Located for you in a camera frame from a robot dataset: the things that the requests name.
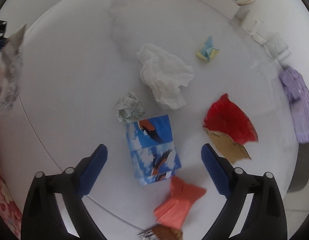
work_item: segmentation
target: silver screw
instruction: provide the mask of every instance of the silver screw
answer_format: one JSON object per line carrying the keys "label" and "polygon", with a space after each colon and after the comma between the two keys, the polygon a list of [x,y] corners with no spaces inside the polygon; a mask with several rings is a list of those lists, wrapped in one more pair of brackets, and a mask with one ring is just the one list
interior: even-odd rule
{"label": "silver screw", "polygon": [[42,171],[39,171],[39,172],[36,173],[35,177],[36,178],[41,178],[43,176],[43,174],[44,173]]}
{"label": "silver screw", "polygon": [[71,174],[71,173],[73,173],[74,171],[75,171],[75,169],[74,169],[73,167],[69,167],[69,168],[66,168],[65,173],[66,173],[66,174]]}
{"label": "silver screw", "polygon": [[266,172],[265,175],[269,178],[272,179],[273,178],[273,174],[271,172]]}
{"label": "silver screw", "polygon": [[235,168],[234,171],[237,174],[243,174],[243,169],[241,169],[241,168]]}

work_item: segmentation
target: white tissue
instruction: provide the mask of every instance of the white tissue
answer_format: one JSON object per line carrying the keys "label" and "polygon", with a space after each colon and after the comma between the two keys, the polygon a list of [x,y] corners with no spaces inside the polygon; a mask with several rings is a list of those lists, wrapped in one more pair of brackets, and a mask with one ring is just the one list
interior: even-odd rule
{"label": "white tissue", "polygon": [[143,64],[141,79],[152,89],[158,104],[171,109],[184,106],[179,86],[186,87],[193,79],[192,67],[154,44],[142,45],[137,58]]}
{"label": "white tissue", "polygon": [[21,44],[25,32],[26,24],[7,39],[0,51],[0,111],[11,110],[19,96],[22,69]]}

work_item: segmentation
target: red paper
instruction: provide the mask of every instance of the red paper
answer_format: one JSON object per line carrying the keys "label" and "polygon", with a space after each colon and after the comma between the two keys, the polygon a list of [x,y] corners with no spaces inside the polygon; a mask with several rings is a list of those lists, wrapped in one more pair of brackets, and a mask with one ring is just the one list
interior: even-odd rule
{"label": "red paper", "polygon": [[235,143],[258,141],[253,124],[245,113],[228,99],[228,94],[212,104],[204,120],[205,128],[229,135]]}
{"label": "red paper", "polygon": [[173,176],[170,198],[154,210],[157,222],[180,230],[193,203],[207,192],[206,189],[185,183]]}

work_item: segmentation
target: brown paper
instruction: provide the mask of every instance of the brown paper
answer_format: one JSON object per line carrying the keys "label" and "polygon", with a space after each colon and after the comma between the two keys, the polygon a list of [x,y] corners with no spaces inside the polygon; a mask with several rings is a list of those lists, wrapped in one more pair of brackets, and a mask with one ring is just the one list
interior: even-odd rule
{"label": "brown paper", "polygon": [[140,233],[141,240],[183,240],[181,230],[172,229],[162,225],[156,225],[153,228]]}
{"label": "brown paper", "polygon": [[232,164],[240,159],[251,159],[245,147],[235,143],[230,136],[204,128],[218,151]]}
{"label": "brown paper", "polygon": [[158,225],[153,227],[152,231],[160,240],[178,240],[176,235],[168,227]]}

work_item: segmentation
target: cardboard piece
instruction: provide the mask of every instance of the cardboard piece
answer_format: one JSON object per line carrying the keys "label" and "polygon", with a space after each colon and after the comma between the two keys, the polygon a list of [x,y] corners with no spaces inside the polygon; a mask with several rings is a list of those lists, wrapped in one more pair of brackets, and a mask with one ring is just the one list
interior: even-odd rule
{"label": "cardboard piece", "polygon": [[173,176],[170,198],[154,210],[156,222],[180,230],[194,202],[206,192],[204,188],[187,184],[182,179]]}
{"label": "cardboard piece", "polygon": [[181,168],[168,115],[127,123],[126,137],[141,185],[168,179]]}
{"label": "cardboard piece", "polygon": [[218,131],[210,131],[207,128],[204,128],[204,130],[218,151],[231,164],[241,159],[251,159],[245,147],[235,143],[227,134]]}

